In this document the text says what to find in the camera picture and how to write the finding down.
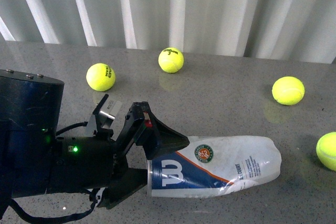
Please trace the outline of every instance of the robotic arm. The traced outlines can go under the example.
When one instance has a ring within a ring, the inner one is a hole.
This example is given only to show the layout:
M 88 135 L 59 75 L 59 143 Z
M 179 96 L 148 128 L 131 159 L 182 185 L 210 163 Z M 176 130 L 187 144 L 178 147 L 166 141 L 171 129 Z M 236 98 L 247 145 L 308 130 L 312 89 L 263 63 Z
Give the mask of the robotic arm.
M 113 140 L 110 126 L 121 103 L 107 94 L 89 122 L 56 132 L 63 88 L 62 81 L 41 74 L 0 70 L 0 218 L 8 206 L 29 223 L 66 223 L 87 216 L 95 206 L 111 209 L 147 184 L 146 169 L 128 167 L 133 144 L 143 146 L 148 160 L 189 144 L 186 136 L 160 122 L 147 102 L 131 105 Z M 86 127 L 85 136 L 61 136 L 78 126 Z M 54 193 L 87 193 L 91 209 L 36 218 L 13 200 Z

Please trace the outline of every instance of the black cylinder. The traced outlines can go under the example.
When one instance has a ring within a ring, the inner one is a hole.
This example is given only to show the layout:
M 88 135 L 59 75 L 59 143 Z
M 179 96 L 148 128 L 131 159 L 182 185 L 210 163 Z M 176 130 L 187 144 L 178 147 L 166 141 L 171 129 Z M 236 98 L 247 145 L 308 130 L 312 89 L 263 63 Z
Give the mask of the black cylinder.
M 30 167 L 50 149 L 58 123 L 64 83 L 12 70 L 0 70 L 0 120 L 10 121 L 3 165 Z

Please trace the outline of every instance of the wilson logo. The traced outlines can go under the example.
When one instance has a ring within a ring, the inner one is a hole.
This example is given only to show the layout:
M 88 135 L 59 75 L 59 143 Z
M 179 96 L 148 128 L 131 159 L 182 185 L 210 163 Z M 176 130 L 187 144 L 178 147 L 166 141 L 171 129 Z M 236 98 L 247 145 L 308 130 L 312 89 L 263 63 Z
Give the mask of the wilson logo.
M 194 154 L 197 160 L 202 163 L 209 163 L 214 158 L 214 151 L 206 144 L 199 145 Z
M 183 181 L 182 165 L 172 159 L 161 161 L 162 165 L 162 186 L 178 184 Z

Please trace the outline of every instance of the screw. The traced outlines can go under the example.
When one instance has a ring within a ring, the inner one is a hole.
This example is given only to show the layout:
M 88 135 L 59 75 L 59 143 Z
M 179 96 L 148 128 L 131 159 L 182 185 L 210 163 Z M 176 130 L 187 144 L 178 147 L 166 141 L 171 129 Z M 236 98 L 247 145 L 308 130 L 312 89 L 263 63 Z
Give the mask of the screw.
M 59 159 L 58 161 L 56 161 L 56 165 L 63 165 L 63 164 L 64 164 L 63 159 Z

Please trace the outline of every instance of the black cable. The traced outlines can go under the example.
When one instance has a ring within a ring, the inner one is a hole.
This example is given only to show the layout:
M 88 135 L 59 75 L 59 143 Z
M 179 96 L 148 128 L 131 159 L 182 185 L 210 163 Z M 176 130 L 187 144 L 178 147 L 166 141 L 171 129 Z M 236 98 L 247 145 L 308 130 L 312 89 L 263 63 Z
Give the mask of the black cable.
M 66 131 L 69 131 L 69 130 L 72 130 L 74 128 L 77 128 L 77 127 L 81 127 L 81 126 L 85 127 L 86 125 L 88 125 L 88 122 L 75 123 L 75 124 L 69 125 L 69 126 L 63 128 L 63 129 L 57 131 L 56 132 L 56 136 L 58 136 L 58 135 L 60 135 L 60 134 L 62 134 L 64 132 L 66 132 Z
M 10 207 L 14 209 L 14 211 L 22 218 L 24 221 L 30 223 L 30 224 L 63 224 L 67 223 L 70 221 L 75 221 L 75 220 L 80 220 L 94 210 L 94 207 L 97 204 L 97 199 L 96 199 L 96 194 L 99 191 L 99 189 L 94 189 L 92 192 L 88 191 L 86 189 L 83 189 L 79 191 L 79 193 L 85 193 L 89 194 L 93 200 L 93 203 L 91 204 L 90 210 L 87 210 L 85 212 L 82 212 L 80 214 L 72 214 L 72 215 L 67 215 L 67 216 L 62 216 L 62 217 L 54 217 L 54 218 L 44 218 L 44 217 L 33 217 L 29 214 L 27 214 L 22 207 L 19 206 L 19 204 L 12 199 L 10 202 Z

